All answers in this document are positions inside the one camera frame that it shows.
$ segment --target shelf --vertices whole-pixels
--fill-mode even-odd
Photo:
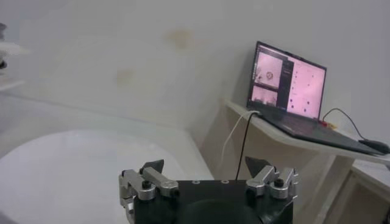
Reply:
[[[231,109],[239,116],[241,116],[242,114],[248,111],[246,108],[228,100],[225,101],[225,105],[227,108]],[[247,116],[244,116],[244,118],[245,120],[248,120],[249,114]],[[262,131],[264,134],[269,136],[271,139],[285,145],[291,145],[294,147],[299,147],[301,149],[314,150],[321,153],[328,153],[331,155],[345,156],[345,157],[360,159],[364,161],[370,161],[373,163],[390,165],[390,155],[385,155],[385,156],[367,155],[367,154],[357,153],[346,149],[340,149],[337,147],[332,147],[328,145],[323,145],[323,144],[292,138],[289,135],[285,134],[284,132],[280,131],[279,129],[275,128],[271,124],[257,117],[253,117],[250,123],[254,127],[258,128],[260,131]]]

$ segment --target white wall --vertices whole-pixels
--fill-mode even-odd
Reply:
[[[327,66],[322,111],[342,107],[390,143],[389,10],[388,0],[4,0],[0,22],[33,52],[9,60],[28,81],[16,96],[187,128],[201,145],[220,98],[244,100],[262,40]]]

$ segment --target black laptop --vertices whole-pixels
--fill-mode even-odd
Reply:
[[[319,122],[327,69],[257,42],[247,107],[293,138],[384,155]]]

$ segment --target laptop keyboard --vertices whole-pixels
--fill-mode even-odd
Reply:
[[[317,120],[288,114],[283,111],[261,111],[264,120],[295,138],[353,150],[356,152],[382,154],[366,145],[348,138],[319,123]]]

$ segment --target white round table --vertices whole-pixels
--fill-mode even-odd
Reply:
[[[76,130],[28,142],[0,159],[0,223],[128,223],[118,175],[158,159],[168,178],[185,179],[172,155],[143,138]]]

